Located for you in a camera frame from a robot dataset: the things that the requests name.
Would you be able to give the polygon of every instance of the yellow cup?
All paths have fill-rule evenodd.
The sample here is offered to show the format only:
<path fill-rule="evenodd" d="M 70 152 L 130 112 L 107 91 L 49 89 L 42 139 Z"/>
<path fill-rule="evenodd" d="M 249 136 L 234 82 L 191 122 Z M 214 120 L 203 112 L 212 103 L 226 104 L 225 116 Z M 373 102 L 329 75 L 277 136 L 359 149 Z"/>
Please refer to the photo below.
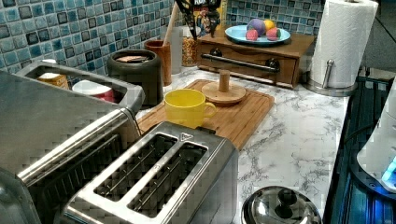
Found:
<path fill-rule="evenodd" d="M 196 90 L 182 89 L 169 91 L 165 95 L 165 112 L 168 121 L 190 128 L 201 126 L 204 118 L 211 118 L 216 114 L 216 107 L 205 102 L 205 96 Z M 206 114 L 205 108 L 213 108 Z"/>

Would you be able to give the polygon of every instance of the white marble surface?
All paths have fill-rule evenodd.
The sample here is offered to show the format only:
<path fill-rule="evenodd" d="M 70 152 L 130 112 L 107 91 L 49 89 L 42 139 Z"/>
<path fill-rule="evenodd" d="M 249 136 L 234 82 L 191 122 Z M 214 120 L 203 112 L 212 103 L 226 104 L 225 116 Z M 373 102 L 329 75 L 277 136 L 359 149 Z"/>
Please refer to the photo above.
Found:
<path fill-rule="evenodd" d="M 196 79 L 219 80 L 219 75 L 184 68 L 172 75 L 168 92 Z M 231 82 L 275 97 L 275 104 L 239 153 L 238 205 L 267 186 L 295 189 L 308 197 L 323 215 L 330 188 L 348 98 L 323 96 L 298 85 L 287 90 L 239 78 Z M 148 110 L 137 114 L 140 118 Z"/>

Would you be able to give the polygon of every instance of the paper towel roll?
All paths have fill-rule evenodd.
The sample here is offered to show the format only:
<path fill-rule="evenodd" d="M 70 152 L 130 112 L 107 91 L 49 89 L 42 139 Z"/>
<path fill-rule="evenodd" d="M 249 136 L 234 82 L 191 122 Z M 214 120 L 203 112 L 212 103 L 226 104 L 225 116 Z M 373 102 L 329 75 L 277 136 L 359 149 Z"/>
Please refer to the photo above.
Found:
<path fill-rule="evenodd" d="M 327 61 L 334 60 L 328 86 L 346 88 L 355 83 L 378 3 L 369 0 L 327 0 L 312 58 L 311 78 L 324 81 Z"/>

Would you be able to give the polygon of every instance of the bamboo tray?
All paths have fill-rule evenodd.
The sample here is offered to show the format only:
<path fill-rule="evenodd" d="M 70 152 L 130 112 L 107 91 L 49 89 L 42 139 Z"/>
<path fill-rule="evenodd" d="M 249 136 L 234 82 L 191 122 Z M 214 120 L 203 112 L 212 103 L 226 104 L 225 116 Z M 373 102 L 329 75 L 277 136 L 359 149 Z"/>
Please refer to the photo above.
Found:
<path fill-rule="evenodd" d="M 200 91 L 209 80 L 198 79 L 186 89 Z M 230 139 L 239 150 L 249 137 L 256 131 L 259 124 L 274 104 L 274 97 L 247 89 L 245 98 L 237 105 L 216 105 L 218 112 L 210 119 L 204 119 L 204 128 L 215 130 L 216 135 Z M 155 106 L 150 112 L 139 119 L 138 125 L 142 133 L 150 127 L 166 120 L 164 102 Z"/>

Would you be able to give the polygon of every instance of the wooden drawer box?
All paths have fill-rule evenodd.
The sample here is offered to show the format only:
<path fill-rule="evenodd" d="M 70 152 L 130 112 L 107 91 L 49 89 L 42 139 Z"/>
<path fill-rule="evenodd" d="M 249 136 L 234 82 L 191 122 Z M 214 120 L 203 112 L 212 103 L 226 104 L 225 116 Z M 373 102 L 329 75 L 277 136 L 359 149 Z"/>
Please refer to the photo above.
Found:
<path fill-rule="evenodd" d="M 312 35 L 292 34 L 288 43 L 270 48 L 238 45 L 224 36 L 224 30 L 218 30 L 215 37 L 206 35 L 198 39 L 197 65 L 201 69 L 217 72 L 220 69 L 231 71 L 232 76 L 254 79 L 277 86 L 294 88 L 299 81 L 303 67 L 308 64 L 308 49 L 313 48 Z M 213 55 L 213 49 L 221 52 L 224 60 L 213 60 L 206 55 Z M 270 59 L 278 61 L 278 72 L 267 72 L 259 66 L 266 65 Z"/>

